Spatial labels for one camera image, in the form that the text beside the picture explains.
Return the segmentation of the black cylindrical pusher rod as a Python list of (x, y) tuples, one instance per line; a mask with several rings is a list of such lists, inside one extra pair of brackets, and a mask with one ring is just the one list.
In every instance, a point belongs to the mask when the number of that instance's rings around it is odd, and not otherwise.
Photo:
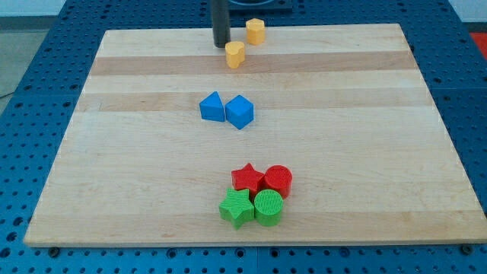
[(230, 15), (228, 0), (211, 0), (213, 42), (217, 48), (225, 48), (231, 41)]

